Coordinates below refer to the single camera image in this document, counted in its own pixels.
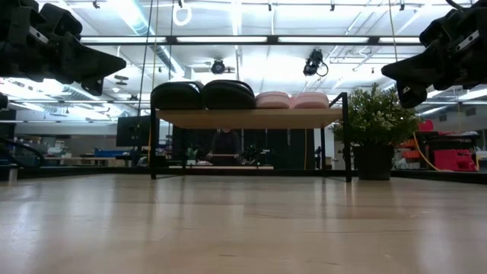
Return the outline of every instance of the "workbench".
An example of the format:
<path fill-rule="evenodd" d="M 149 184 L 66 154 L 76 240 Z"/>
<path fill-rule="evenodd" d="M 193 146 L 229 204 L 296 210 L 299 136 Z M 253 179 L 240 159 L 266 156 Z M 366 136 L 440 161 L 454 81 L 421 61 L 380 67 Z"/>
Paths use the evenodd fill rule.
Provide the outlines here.
<path fill-rule="evenodd" d="M 345 177 L 352 181 L 349 138 L 349 104 L 346 92 L 335 98 L 329 107 L 342 100 L 342 108 L 298 109 L 298 110 L 156 110 L 151 102 L 150 158 L 156 156 L 159 126 L 157 119 L 163 119 L 181 129 L 320 129 L 322 159 L 325 154 L 325 128 L 338 119 L 344 121 Z M 181 140 L 186 151 L 186 135 Z M 322 161 L 322 175 L 326 176 L 325 161 Z M 149 161 L 151 178 L 156 178 L 156 164 Z M 186 157 L 181 160 L 181 168 L 186 169 Z"/>

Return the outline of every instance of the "black plant pot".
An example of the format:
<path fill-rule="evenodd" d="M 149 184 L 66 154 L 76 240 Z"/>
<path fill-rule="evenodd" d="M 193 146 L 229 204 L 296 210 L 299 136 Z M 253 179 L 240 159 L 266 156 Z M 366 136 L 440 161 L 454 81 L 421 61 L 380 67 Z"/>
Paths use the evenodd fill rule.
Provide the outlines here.
<path fill-rule="evenodd" d="M 394 147 L 392 145 L 366 145 L 353 147 L 355 165 L 360 180 L 389 180 Z"/>

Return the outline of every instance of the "black cushion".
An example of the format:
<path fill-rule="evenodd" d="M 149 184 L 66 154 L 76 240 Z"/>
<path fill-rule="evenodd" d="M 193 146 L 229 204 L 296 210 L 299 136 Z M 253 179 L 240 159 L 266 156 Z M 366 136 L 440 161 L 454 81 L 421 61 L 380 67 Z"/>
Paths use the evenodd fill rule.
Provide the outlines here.
<path fill-rule="evenodd" d="M 252 88 L 237 80 L 214 80 L 201 91 L 202 100 L 209 110 L 252 110 L 256 99 Z"/>
<path fill-rule="evenodd" d="M 203 84 L 196 81 L 168 82 L 151 93 L 151 102 L 159 110 L 202 110 Z"/>

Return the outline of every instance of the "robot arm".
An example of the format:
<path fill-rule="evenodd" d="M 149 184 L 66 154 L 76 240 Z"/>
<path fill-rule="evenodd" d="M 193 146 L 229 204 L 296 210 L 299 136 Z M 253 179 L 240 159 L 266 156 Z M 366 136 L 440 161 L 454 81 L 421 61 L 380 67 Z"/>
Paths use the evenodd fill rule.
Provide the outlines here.
<path fill-rule="evenodd" d="M 452 9 L 419 36 L 426 50 L 414 57 L 385 65 L 382 74 L 396 80 L 401 104 L 416 107 L 428 97 L 433 85 L 445 90 L 453 85 L 465 89 L 487 83 L 487 0 L 462 8 L 451 0 Z"/>

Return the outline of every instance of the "fluorescent light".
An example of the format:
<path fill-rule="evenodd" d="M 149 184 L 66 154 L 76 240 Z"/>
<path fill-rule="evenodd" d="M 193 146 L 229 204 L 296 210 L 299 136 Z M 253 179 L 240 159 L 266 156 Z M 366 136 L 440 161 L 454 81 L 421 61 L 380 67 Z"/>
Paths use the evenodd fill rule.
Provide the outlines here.
<path fill-rule="evenodd" d="M 89 119 L 108 119 L 108 117 L 104 114 L 98 113 L 93 110 L 86 110 L 81 107 L 73 107 L 69 110 L 69 112 L 75 114 L 76 116 L 86 117 Z"/>
<path fill-rule="evenodd" d="M 118 123 L 118 121 L 91 121 L 92 123 Z"/>
<path fill-rule="evenodd" d="M 25 121 L 26 123 L 57 123 L 56 121 L 52 120 L 38 120 L 38 121 Z"/>
<path fill-rule="evenodd" d="M 67 100 L 67 104 L 106 104 L 107 100 Z"/>
<path fill-rule="evenodd" d="M 462 95 L 458 97 L 458 100 L 464 101 L 464 100 L 472 100 L 478 97 L 483 97 L 487 95 L 487 89 L 482 89 L 478 91 L 470 91 L 469 93 Z"/>
<path fill-rule="evenodd" d="M 280 43 L 366 43 L 368 37 L 279 37 Z"/>
<path fill-rule="evenodd" d="M 130 44 L 130 43 L 166 43 L 166 37 L 82 37 L 82 43 L 117 43 L 120 45 Z"/>
<path fill-rule="evenodd" d="M 113 102 L 114 104 L 138 104 L 138 101 L 137 100 L 118 100 L 118 101 L 114 101 Z M 142 100 L 140 102 L 140 104 L 150 104 L 151 101 L 149 100 Z"/>
<path fill-rule="evenodd" d="M 465 105 L 487 105 L 487 101 L 466 101 L 462 102 Z"/>
<path fill-rule="evenodd" d="M 447 108 L 447 107 L 436 107 L 436 108 L 434 108 L 434 109 L 432 109 L 432 110 L 426 110 L 425 112 L 420 113 L 419 115 L 420 115 L 420 116 L 423 116 L 423 115 L 432 114 L 432 113 L 435 113 L 435 112 L 437 112 L 437 111 L 444 110 L 445 108 Z"/>
<path fill-rule="evenodd" d="M 27 108 L 29 110 L 35 110 L 35 111 L 44 111 L 42 107 L 39 107 L 35 104 L 30 104 L 30 103 L 23 103 L 23 104 L 16 104 L 16 103 L 10 103 L 11 105 L 14 105 L 16 107 L 23 107 Z"/>
<path fill-rule="evenodd" d="M 267 37 L 177 37 L 179 43 L 265 43 Z"/>
<path fill-rule="evenodd" d="M 457 102 L 437 102 L 437 101 L 425 101 L 421 103 L 421 105 L 454 105 L 458 104 Z"/>
<path fill-rule="evenodd" d="M 57 104 L 58 100 L 12 100 L 14 103 Z"/>
<path fill-rule="evenodd" d="M 379 43 L 394 43 L 392 37 L 381 37 Z M 396 43 L 421 43 L 419 37 L 396 37 Z"/>
<path fill-rule="evenodd" d="M 434 96 L 440 94 L 440 93 L 443 93 L 444 91 L 432 91 L 432 92 L 428 92 L 428 98 L 433 98 Z"/>
<path fill-rule="evenodd" d="M 17 121 L 17 120 L 0 120 L 0 124 L 2 123 L 23 123 L 24 121 Z"/>

